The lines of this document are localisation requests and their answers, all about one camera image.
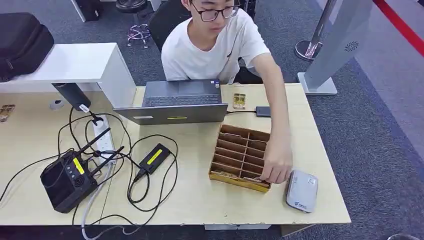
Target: laptop keyboard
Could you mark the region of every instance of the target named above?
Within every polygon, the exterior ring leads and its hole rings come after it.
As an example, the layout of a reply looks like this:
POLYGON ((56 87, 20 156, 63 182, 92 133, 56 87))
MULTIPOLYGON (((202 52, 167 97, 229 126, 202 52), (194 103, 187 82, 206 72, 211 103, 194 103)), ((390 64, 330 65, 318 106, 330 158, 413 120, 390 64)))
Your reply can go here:
POLYGON ((145 107, 176 106, 176 105, 209 105, 220 104, 219 94, 194 96, 151 96, 145 99, 145 107))

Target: laptop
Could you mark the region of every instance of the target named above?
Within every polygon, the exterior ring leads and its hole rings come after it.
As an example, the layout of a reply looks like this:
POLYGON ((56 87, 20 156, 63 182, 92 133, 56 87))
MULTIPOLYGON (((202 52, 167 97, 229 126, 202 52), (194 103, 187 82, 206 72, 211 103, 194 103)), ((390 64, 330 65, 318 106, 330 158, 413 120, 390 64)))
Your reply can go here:
POLYGON ((138 125, 222 122, 227 114, 218 79, 150 81, 142 107, 113 110, 138 125))
POLYGON ((149 81, 143 107, 221 104, 219 79, 149 81))

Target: young man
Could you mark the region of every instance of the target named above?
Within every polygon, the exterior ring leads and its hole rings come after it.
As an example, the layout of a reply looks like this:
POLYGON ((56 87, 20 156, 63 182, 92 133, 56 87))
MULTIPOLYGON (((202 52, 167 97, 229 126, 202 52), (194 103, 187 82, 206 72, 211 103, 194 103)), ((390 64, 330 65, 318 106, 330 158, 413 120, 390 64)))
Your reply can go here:
POLYGON ((192 18, 180 23, 162 47, 163 70, 168 81, 216 79, 233 83, 238 58, 254 67, 263 80, 271 108, 271 137, 260 177, 271 183, 288 179, 292 150, 286 90, 280 67, 252 18, 235 0, 181 0, 192 18))

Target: white t-shirt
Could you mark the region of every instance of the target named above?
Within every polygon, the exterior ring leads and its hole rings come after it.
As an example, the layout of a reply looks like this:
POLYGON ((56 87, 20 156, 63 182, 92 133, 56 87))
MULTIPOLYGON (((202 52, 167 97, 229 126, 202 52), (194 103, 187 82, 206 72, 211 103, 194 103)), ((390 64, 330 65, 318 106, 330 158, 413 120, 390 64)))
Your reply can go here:
POLYGON ((191 42, 187 32, 191 20, 177 25, 162 47, 162 65, 168 81, 218 78, 223 84, 232 84, 240 70, 239 57, 247 68, 252 68, 251 61, 256 56, 270 52, 258 26, 242 9, 229 19, 210 51, 202 51, 191 42))

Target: black bag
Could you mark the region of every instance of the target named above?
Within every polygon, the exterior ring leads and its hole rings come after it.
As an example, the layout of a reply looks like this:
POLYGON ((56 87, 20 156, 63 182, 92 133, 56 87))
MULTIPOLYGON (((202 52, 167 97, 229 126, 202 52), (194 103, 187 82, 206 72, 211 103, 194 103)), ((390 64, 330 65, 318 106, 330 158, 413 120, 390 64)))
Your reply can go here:
POLYGON ((27 12, 0 14, 0 82, 33 73, 55 43, 46 26, 27 12))

